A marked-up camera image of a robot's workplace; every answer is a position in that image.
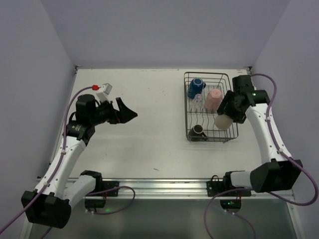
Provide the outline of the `beige cup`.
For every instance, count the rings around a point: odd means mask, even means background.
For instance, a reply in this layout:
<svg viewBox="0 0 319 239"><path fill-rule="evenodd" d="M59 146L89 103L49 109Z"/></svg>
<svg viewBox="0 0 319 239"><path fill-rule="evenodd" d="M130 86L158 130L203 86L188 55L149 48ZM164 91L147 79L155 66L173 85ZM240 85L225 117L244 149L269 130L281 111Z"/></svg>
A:
<svg viewBox="0 0 319 239"><path fill-rule="evenodd" d="M227 115L218 115L215 118L215 125L219 130L227 130L233 124L233 119Z"/></svg>

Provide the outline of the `dark brown mug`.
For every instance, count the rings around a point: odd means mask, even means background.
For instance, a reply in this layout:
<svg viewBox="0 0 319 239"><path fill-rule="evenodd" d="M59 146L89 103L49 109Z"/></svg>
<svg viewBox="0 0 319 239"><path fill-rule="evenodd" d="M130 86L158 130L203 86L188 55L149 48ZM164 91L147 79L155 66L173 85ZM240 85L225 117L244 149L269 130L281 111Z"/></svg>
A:
<svg viewBox="0 0 319 239"><path fill-rule="evenodd" d="M197 124L188 133L189 141L207 141L207 135L201 125Z"/></svg>

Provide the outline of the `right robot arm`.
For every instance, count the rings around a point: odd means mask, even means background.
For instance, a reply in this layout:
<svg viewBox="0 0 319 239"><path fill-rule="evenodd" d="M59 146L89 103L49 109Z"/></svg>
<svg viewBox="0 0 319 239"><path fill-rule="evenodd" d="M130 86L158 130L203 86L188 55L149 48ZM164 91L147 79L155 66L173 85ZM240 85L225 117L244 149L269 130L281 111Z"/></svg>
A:
<svg viewBox="0 0 319 239"><path fill-rule="evenodd" d="M248 120L259 146L261 165L252 171L226 172L224 184L231 188L252 188L257 193L290 190L301 173L302 162L289 162L282 156L291 154L268 109L267 92L256 90L249 75L234 77L232 83L233 89L227 91L217 110L215 125L226 130L233 123Z"/></svg>

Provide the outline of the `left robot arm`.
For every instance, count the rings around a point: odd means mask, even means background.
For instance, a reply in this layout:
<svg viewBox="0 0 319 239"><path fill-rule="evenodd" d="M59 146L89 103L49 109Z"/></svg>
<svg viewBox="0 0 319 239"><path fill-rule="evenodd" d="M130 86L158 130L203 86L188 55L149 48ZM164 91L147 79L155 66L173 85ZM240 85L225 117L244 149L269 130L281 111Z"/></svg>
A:
<svg viewBox="0 0 319 239"><path fill-rule="evenodd" d="M106 197L118 191L120 186L105 187L102 174L90 170L83 171L71 186L66 185L97 125L105 122L124 124L138 116L121 98L116 98L116 102L117 109L112 102L96 100L90 94L80 95L76 99L76 110L67 122L61 147L50 167L35 189L22 195L21 202L30 223L62 229L68 223L72 209L82 198Z"/></svg>

